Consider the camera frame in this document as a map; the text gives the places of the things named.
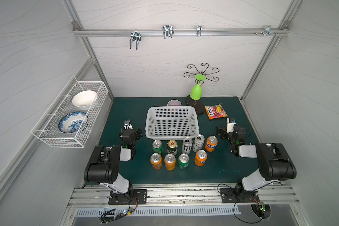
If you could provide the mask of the green beer can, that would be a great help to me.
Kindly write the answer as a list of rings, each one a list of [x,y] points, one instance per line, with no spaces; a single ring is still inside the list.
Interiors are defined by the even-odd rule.
[[[174,156],[177,155],[178,153],[178,144],[176,140],[170,140],[167,143],[167,153],[168,154],[173,154]]]

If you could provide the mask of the white plastic basket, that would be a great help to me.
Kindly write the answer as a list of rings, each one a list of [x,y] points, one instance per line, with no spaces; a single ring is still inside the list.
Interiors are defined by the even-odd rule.
[[[198,118],[191,106],[156,106],[148,109],[146,137],[152,140],[182,140],[199,134]]]

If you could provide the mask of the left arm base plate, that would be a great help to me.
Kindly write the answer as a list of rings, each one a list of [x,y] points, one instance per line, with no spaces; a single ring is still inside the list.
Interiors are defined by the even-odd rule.
[[[146,189],[130,189],[125,194],[110,192],[109,205],[144,205],[147,203]]]

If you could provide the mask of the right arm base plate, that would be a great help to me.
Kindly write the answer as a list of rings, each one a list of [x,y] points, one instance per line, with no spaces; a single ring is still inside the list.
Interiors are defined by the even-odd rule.
[[[237,188],[220,188],[221,200],[223,203],[257,203],[260,202],[256,192],[248,192],[244,189]]]

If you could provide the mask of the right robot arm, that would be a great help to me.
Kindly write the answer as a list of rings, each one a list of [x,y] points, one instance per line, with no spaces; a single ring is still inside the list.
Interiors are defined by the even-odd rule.
[[[227,129],[216,128],[221,139],[229,141],[231,153],[236,157],[256,159],[258,169],[244,177],[234,188],[234,193],[254,193],[273,183],[295,179],[297,170],[281,143],[245,144],[246,129],[234,123]]]

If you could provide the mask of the green Sprite can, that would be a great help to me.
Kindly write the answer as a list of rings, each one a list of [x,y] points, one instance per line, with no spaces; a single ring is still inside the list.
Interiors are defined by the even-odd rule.
[[[180,170],[186,170],[189,166],[189,156],[186,153],[182,153],[179,156],[178,164]]]

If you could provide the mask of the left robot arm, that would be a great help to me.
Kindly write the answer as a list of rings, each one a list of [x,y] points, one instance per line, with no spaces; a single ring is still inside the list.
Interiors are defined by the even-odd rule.
[[[142,130],[124,129],[120,133],[119,146],[96,146],[84,170],[84,181],[105,186],[114,194],[133,197],[133,185],[119,173],[120,162],[132,161],[136,155],[136,141],[142,138]]]

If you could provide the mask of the orange Fanta can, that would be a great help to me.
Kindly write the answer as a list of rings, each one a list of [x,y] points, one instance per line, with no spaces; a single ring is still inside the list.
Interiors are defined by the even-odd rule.
[[[195,155],[195,165],[201,167],[205,164],[207,160],[207,153],[204,150],[198,150]]]

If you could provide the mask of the white Monster can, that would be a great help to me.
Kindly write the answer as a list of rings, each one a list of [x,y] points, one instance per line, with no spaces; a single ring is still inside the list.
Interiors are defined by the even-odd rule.
[[[199,150],[202,150],[202,147],[204,145],[204,141],[205,138],[203,135],[198,134],[195,138],[194,138],[194,142],[193,142],[193,151],[196,153]]]
[[[190,155],[193,140],[191,137],[185,137],[182,142],[182,153]]]

